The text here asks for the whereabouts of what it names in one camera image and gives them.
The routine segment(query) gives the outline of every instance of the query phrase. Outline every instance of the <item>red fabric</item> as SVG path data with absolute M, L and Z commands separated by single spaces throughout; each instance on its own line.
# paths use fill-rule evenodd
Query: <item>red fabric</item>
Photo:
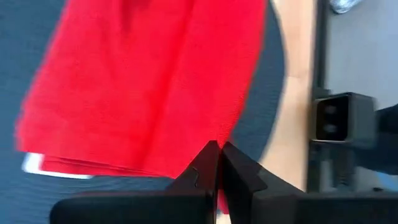
M 43 170 L 176 178 L 224 144 L 262 49 L 265 0 L 69 0 L 17 125 Z

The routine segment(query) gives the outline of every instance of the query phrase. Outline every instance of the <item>wooden surface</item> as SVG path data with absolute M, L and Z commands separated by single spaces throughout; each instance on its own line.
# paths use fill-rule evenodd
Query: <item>wooden surface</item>
M 311 98 L 316 0 L 272 0 L 282 29 L 286 78 L 272 136 L 259 163 L 304 190 L 307 181 L 307 116 Z M 217 223 L 230 223 L 220 215 Z

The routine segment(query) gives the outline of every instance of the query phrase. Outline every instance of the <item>dark gray mat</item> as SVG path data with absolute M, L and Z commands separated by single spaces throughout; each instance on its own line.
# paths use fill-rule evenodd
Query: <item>dark gray mat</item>
M 169 179 L 95 177 L 62 179 L 21 171 L 14 150 L 14 122 L 62 8 L 59 0 L 0 0 L 0 223 L 47 223 L 52 205 L 86 190 L 162 189 Z M 284 79 L 277 20 L 268 10 L 266 50 L 259 61 L 246 109 L 233 133 L 235 144 L 258 159 L 274 123 Z

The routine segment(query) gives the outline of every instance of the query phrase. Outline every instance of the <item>red towel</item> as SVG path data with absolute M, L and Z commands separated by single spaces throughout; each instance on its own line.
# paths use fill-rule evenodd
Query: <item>red towel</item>
M 265 0 L 69 0 L 17 125 L 43 170 L 176 178 L 228 139 Z

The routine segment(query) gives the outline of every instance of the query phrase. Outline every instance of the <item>shoe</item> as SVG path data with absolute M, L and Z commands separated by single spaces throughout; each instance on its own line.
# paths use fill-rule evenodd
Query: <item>shoe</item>
M 348 12 L 362 0 L 330 0 L 331 9 L 337 14 Z

